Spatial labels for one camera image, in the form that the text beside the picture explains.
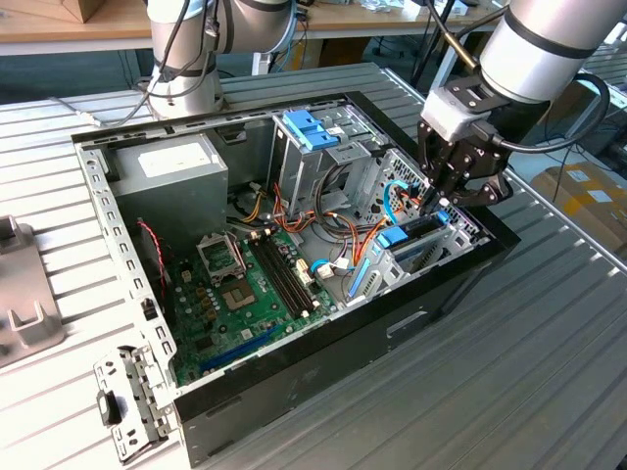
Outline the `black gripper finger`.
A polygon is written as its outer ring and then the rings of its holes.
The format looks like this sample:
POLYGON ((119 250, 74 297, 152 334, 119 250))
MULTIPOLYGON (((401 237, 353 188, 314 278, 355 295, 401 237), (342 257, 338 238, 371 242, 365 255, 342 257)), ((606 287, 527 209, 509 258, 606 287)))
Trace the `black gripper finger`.
POLYGON ((513 189, 502 173, 489 176, 478 189, 460 188, 448 200, 459 208, 489 207, 513 196, 513 189))
POLYGON ((417 162, 428 184, 420 208, 424 213, 432 213, 442 199, 451 202, 465 184, 471 156, 464 142, 446 141, 425 121, 417 125, 417 130, 417 162))

